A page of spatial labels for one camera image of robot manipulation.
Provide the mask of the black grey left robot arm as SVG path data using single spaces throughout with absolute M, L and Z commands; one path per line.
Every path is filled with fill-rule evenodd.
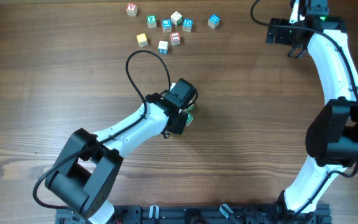
M 165 93 L 147 95 L 137 111 L 110 128 L 78 129 L 46 176 L 46 188 L 86 222 L 107 223 L 115 212 L 108 196 L 124 158 L 153 136 L 181 134 L 197 94 L 181 78 Z

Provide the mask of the green J letter block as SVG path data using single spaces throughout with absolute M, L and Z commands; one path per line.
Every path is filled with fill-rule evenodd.
M 193 104 L 193 105 L 189 106 L 189 107 L 186 109 L 186 111 L 190 111 L 190 110 L 194 109 L 194 107 L 195 107 L 195 105 Z

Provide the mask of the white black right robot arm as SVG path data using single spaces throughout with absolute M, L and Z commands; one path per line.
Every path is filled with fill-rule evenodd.
M 348 48 L 347 28 L 329 13 L 327 1 L 290 1 L 289 19 L 267 24 L 268 44 L 308 52 L 324 93 L 324 108 L 306 132 L 308 157 L 294 182 L 283 191 L 293 216 L 309 214 L 338 176 L 358 171 L 358 74 Z

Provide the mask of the green N letter block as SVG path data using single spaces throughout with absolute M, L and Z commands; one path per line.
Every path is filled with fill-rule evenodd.
M 194 116 L 191 113 L 187 113 L 188 117 L 186 119 L 186 125 L 189 126 L 191 124 L 191 122 L 194 119 Z

